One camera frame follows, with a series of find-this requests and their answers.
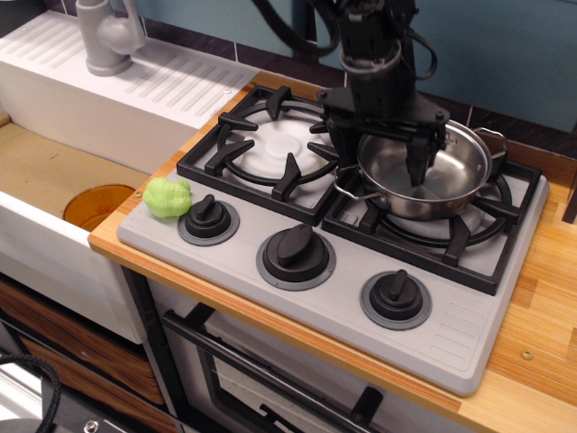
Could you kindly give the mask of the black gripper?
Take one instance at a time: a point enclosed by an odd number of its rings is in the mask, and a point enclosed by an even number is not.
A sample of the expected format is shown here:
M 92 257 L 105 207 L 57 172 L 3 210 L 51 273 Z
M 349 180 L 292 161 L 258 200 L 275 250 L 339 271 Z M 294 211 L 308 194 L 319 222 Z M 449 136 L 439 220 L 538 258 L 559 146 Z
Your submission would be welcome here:
M 406 95 L 387 98 L 365 88 L 329 88 L 316 94 L 322 117 L 339 156 L 339 165 L 357 164 L 357 148 L 364 134 L 407 143 L 407 168 L 412 187 L 425 182 L 426 172 L 445 147 L 449 112 L 410 89 Z

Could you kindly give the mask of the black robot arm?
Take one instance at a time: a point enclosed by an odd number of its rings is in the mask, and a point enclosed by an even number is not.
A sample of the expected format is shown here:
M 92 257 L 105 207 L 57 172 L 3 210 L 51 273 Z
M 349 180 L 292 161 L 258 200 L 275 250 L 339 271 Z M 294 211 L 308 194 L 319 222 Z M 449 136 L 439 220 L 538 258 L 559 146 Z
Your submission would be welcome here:
M 313 1 L 330 42 L 317 46 L 298 36 L 267 1 L 255 2 L 267 25 L 290 48 L 323 57 L 339 49 L 348 77 L 344 88 L 317 94 L 323 119 L 342 164 L 355 161 L 365 134 L 405 144 L 410 182 L 422 184 L 444 148 L 447 110 L 416 89 L 413 44 L 428 44 L 410 27 L 413 1 Z

